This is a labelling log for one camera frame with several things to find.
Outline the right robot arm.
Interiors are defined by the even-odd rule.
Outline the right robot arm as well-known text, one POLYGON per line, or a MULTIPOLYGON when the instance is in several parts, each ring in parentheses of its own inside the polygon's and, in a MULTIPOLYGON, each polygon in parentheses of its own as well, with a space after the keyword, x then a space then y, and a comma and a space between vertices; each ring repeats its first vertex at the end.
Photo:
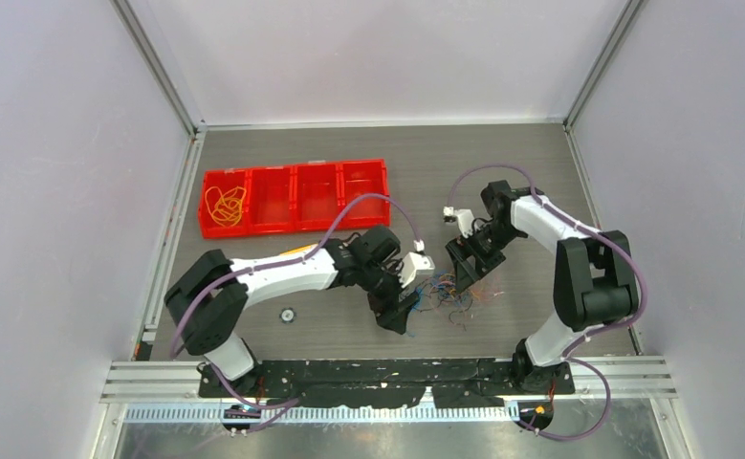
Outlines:
POLYGON ((531 237, 555 257, 554 311, 516 345, 509 373, 514 386, 537 392, 560 374, 577 341, 639 311, 629 242, 618 230, 600 231, 576 221, 531 187, 490 182, 480 197, 486 219, 469 209, 443 208, 445 222, 459 230, 445 245, 458 292, 504 263, 504 249, 517 238, 531 237))

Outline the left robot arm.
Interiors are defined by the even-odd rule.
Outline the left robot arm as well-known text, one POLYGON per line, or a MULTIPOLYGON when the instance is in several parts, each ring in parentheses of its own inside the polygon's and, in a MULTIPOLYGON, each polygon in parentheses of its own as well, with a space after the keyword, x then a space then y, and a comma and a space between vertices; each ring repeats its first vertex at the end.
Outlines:
POLYGON ((378 325, 402 334, 415 301, 404 292, 433 270, 423 242, 402 252, 400 240, 382 225, 266 258, 228 258, 220 250, 206 251, 164 296, 176 325, 170 354, 204 358, 217 367, 227 388, 247 396, 260 381, 257 359, 236 332, 247 309, 299 292, 357 286, 366 292, 378 325))

